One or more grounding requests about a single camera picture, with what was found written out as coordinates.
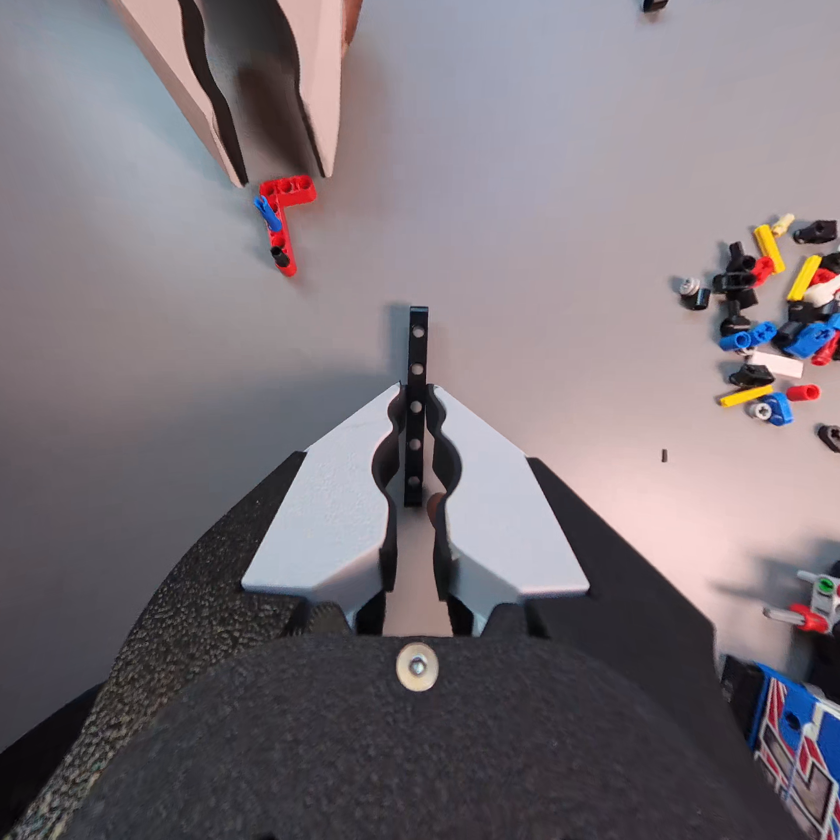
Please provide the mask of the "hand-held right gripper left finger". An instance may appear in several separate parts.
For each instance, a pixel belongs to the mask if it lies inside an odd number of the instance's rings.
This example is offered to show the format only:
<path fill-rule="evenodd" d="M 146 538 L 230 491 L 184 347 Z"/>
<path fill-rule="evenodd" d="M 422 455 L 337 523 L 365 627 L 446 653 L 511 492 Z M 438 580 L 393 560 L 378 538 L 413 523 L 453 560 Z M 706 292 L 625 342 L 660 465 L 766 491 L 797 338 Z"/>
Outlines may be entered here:
<path fill-rule="evenodd" d="M 241 580 L 247 592 L 338 606 L 379 634 L 396 577 L 403 386 L 395 383 L 310 445 Z"/>

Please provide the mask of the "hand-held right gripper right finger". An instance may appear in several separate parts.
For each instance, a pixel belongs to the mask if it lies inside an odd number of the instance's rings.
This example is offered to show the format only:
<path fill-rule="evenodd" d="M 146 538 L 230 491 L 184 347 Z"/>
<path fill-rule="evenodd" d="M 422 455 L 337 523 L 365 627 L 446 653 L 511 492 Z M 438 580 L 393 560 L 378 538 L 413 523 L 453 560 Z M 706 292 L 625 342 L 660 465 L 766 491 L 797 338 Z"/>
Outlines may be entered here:
<path fill-rule="evenodd" d="M 585 595 L 590 582 L 528 457 L 439 385 L 427 388 L 434 578 L 453 634 L 481 634 L 500 605 Z"/>

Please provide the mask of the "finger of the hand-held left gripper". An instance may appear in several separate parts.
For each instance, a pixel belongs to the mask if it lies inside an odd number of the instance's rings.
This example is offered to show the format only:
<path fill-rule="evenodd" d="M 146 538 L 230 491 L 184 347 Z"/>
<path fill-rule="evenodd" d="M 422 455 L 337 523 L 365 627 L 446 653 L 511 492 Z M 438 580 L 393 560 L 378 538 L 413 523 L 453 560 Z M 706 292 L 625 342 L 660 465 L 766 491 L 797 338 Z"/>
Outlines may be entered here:
<path fill-rule="evenodd" d="M 249 182 L 233 115 L 209 66 L 196 1 L 111 1 L 136 46 L 235 186 Z"/>
<path fill-rule="evenodd" d="M 297 50 L 297 93 L 323 177 L 333 175 L 340 133 L 343 1 L 279 1 Z"/>

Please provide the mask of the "red angled lego beam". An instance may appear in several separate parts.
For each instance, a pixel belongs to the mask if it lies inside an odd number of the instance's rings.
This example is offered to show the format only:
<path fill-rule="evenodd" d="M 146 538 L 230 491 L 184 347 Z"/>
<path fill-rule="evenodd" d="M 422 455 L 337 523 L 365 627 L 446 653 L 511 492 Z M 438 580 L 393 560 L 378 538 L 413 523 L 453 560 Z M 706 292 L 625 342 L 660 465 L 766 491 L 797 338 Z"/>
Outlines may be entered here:
<path fill-rule="evenodd" d="M 266 227 L 269 238 L 269 249 L 271 246 L 279 246 L 290 258 L 290 266 L 288 268 L 280 269 L 276 267 L 285 277 L 294 277 L 297 274 L 298 266 L 291 243 L 287 210 L 290 207 L 313 203 L 317 199 L 317 190 L 313 180 L 308 175 L 281 177 L 273 181 L 263 182 L 259 186 L 258 194 L 262 194 L 268 198 L 269 203 L 283 223 L 281 233 L 271 233 Z"/>

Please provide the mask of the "long black lego beam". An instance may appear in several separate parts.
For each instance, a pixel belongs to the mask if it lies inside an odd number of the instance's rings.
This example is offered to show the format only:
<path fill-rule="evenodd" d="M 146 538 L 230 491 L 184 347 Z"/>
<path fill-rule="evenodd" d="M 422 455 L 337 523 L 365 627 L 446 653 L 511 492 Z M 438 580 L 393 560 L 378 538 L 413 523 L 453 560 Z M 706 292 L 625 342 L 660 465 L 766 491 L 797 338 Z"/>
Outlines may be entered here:
<path fill-rule="evenodd" d="M 427 396 L 428 308 L 411 306 L 408 320 L 404 506 L 423 503 Z"/>

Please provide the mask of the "pile of mixed lego pieces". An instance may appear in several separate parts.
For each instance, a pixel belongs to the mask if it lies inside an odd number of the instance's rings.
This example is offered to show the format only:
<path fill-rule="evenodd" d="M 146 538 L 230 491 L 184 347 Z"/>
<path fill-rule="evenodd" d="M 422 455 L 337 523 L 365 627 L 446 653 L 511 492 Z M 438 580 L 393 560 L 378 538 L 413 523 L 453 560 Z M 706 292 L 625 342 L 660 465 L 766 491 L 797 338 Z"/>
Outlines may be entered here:
<path fill-rule="evenodd" d="M 810 251 L 783 289 L 782 320 L 761 320 L 761 291 L 786 272 L 784 238 Z M 724 378 L 729 392 L 717 404 L 738 408 L 764 426 L 788 427 L 798 405 L 822 397 L 821 387 L 810 381 L 815 369 L 838 364 L 838 220 L 799 224 L 788 213 L 757 226 L 752 239 L 756 255 L 742 241 L 727 244 L 720 272 L 681 278 L 675 294 L 687 312 L 718 310 L 715 343 L 731 364 Z"/>

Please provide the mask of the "partly built lego car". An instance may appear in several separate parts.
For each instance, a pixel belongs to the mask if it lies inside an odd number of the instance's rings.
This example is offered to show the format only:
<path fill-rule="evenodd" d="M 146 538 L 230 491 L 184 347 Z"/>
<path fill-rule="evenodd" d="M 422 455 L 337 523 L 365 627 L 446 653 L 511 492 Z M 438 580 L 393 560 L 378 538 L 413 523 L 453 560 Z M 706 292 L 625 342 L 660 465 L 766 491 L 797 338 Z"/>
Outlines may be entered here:
<path fill-rule="evenodd" d="M 807 838 L 839 838 L 839 563 L 798 570 L 805 604 L 766 606 L 765 617 L 811 640 L 805 680 L 731 655 L 721 687 L 754 762 Z"/>

